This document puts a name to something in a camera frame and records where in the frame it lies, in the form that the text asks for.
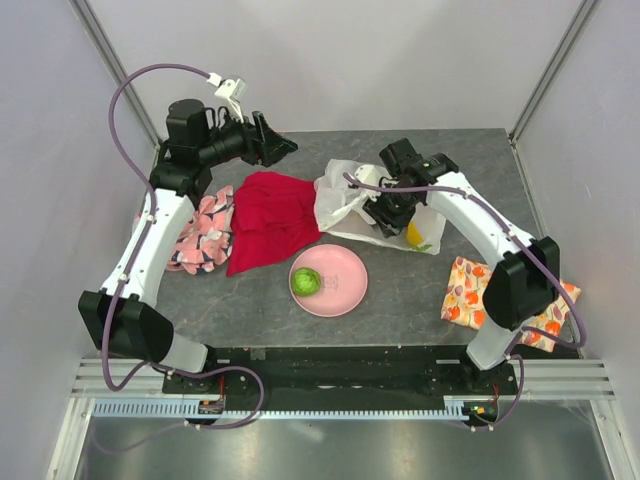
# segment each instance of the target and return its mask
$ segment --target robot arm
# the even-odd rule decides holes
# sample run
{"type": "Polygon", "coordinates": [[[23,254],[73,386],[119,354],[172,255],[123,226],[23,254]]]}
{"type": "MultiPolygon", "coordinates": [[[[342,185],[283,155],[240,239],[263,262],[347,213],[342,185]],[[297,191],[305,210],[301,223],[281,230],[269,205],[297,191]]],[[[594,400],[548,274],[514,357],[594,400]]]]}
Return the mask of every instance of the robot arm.
{"type": "Polygon", "coordinates": [[[96,348],[102,349],[103,332],[110,321],[110,355],[193,373],[214,360],[213,349],[175,333],[171,322],[154,308],[176,239],[211,183],[212,167],[237,157],[250,165],[269,167],[298,148],[274,132],[260,112],[253,112],[253,123],[242,116],[239,101],[246,85],[241,79],[222,80],[210,74],[207,81],[219,86],[215,96],[224,102],[226,114],[216,119],[212,109],[194,99],[180,100],[169,107],[169,138],[161,145],[158,164],[149,177],[155,211],[151,211],[151,196],[147,194],[140,222],[116,268],[100,291],[85,291],[78,302],[96,348]],[[213,125],[207,117],[209,111],[213,113],[213,125]],[[137,247],[149,223],[145,241],[137,247]],[[134,263],[125,274],[132,258],[134,263]],[[115,309],[110,314],[113,302],[115,309]]]}
{"type": "MultiPolygon", "coordinates": [[[[462,359],[472,373],[491,370],[505,360],[513,342],[522,335],[521,325],[543,312],[558,296],[522,248],[533,253],[558,278],[558,245],[548,237],[534,239],[490,207],[458,166],[443,154],[424,159],[407,139],[402,139],[385,148],[380,157],[393,179],[388,188],[377,189],[384,193],[370,196],[363,210],[382,232],[387,236],[400,233],[421,202],[444,215],[493,271],[483,295],[489,316],[462,359]]],[[[368,188],[374,185],[376,190],[379,179],[371,178],[369,170],[362,173],[366,182],[355,182],[356,186],[366,187],[363,183],[368,183],[368,188]]]]}

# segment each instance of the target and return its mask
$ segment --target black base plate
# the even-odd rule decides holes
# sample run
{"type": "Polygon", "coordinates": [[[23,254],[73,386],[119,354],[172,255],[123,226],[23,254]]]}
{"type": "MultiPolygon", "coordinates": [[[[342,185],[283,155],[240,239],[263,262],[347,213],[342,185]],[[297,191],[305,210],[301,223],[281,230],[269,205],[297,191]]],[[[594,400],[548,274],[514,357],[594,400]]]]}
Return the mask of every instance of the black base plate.
{"type": "MultiPolygon", "coordinates": [[[[442,409],[444,395],[513,395],[513,368],[470,385],[457,361],[465,345],[389,347],[217,348],[218,367],[254,370],[266,389],[265,411],[442,409]]],[[[250,375],[225,375],[227,410],[252,410],[259,390],[250,375]]],[[[218,393],[218,379],[199,382],[174,375],[166,394],[218,393]]]]}

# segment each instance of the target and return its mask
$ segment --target metal corner post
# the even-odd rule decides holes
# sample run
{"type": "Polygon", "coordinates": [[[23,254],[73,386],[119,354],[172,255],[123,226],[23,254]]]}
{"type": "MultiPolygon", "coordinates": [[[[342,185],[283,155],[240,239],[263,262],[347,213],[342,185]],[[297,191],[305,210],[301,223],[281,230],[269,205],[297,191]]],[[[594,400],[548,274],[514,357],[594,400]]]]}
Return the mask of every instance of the metal corner post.
{"type": "MultiPolygon", "coordinates": [[[[93,41],[111,76],[117,83],[122,82],[122,80],[127,77],[127,72],[122,66],[95,12],[91,8],[89,0],[69,0],[69,3],[78,16],[78,19],[82,22],[85,31],[93,41]]],[[[160,143],[160,135],[153,126],[151,117],[142,105],[142,101],[133,86],[127,87],[124,95],[147,138],[153,145],[158,145],[160,143]]]]}
{"type": "Polygon", "coordinates": [[[560,43],[556,47],[555,52],[553,52],[549,63],[547,63],[540,80],[538,80],[529,100],[527,100],[524,109],[520,113],[518,120],[516,120],[515,125],[509,132],[509,138],[512,142],[517,142],[520,137],[522,137],[522,133],[525,128],[527,128],[531,117],[538,109],[540,102],[549,90],[549,87],[567,59],[569,52],[584,29],[584,26],[591,18],[599,1],[600,0],[582,0],[580,3],[580,6],[569,23],[569,26],[564,32],[560,43]]]}

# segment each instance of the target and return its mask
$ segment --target floral fabric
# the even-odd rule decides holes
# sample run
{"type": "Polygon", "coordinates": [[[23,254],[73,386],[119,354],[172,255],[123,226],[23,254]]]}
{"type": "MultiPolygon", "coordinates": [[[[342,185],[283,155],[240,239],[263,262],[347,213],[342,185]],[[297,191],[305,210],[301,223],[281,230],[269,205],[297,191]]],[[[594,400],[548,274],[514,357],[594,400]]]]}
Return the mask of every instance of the floral fabric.
{"type": "MultiPolygon", "coordinates": [[[[462,257],[456,258],[451,268],[447,294],[442,304],[442,319],[478,330],[487,318],[487,312],[482,305],[482,295],[489,283],[489,277],[491,277],[491,270],[487,265],[475,263],[462,257]]],[[[581,290],[562,280],[560,283],[575,302],[580,296],[581,290]]],[[[557,336],[568,317],[569,307],[559,296],[542,314],[534,317],[529,325],[557,336]]],[[[524,334],[520,343],[547,352],[553,351],[555,346],[553,340],[533,332],[524,334]]]]}
{"type": "Polygon", "coordinates": [[[187,222],[173,247],[167,270],[186,270],[191,275],[213,271],[231,255],[231,216],[233,187],[206,196],[198,211],[187,222]]]}

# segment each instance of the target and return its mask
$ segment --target orange patterned cloth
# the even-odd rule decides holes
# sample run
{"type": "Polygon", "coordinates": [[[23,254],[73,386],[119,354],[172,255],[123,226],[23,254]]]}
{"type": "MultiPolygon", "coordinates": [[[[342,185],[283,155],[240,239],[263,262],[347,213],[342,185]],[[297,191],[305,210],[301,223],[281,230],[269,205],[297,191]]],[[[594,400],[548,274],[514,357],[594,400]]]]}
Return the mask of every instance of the orange patterned cloth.
{"type": "MultiPolygon", "coordinates": [[[[456,258],[451,267],[447,295],[444,297],[440,312],[442,319],[478,330],[487,318],[487,312],[482,305],[482,295],[489,283],[489,277],[491,277],[491,270],[487,265],[462,257],[456,258]]],[[[562,280],[560,283],[569,293],[571,300],[575,302],[581,290],[562,280]]],[[[529,325],[557,336],[567,318],[569,318],[569,307],[559,296],[542,314],[533,318],[529,325]]],[[[553,340],[533,332],[524,334],[520,343],[547,352],[552,352],[556,344],[553,340]]]]}

